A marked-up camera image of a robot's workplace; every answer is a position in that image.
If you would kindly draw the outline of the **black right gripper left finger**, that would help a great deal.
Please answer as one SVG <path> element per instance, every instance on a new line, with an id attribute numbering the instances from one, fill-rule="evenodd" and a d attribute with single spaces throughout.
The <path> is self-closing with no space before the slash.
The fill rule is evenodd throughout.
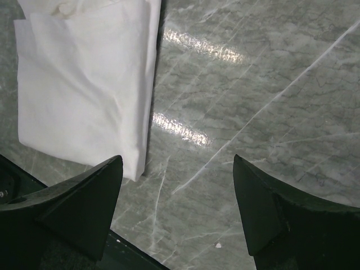
<path id="1" fill-rule="evenodd" d="M 96 269 L 123 179 L 113 156 L 1 205 L 2 269 Z"/>

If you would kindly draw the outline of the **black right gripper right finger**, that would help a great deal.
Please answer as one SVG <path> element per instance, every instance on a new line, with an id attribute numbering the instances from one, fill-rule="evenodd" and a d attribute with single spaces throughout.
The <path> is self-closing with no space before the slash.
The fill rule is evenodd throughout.
<path id="1" fill-rule="evenodd" d="M 358 269 L 359 209 L 297 189 L 236 155 L 233 181 L 257 269 Z"/>

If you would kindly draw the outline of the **white t shirt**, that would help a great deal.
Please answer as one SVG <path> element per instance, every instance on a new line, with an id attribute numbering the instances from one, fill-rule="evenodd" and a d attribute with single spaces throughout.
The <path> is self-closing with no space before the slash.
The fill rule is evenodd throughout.
<path id="1" fill-rule="evenodd" d="M 160 1 L 20 1 L 18 137 L 95 166 L 120 155 L 145 170 Z"/>

